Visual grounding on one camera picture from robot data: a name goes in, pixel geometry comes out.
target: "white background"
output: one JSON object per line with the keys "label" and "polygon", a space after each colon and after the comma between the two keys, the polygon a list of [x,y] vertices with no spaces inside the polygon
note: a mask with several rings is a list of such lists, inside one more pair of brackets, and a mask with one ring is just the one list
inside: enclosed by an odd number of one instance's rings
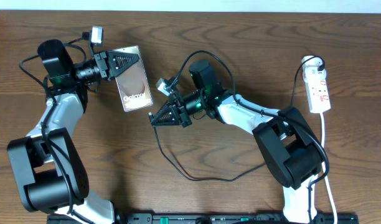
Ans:
{"label": "white background", "polygon": [[381,0],[0,0],[0,9],[381,13]]}

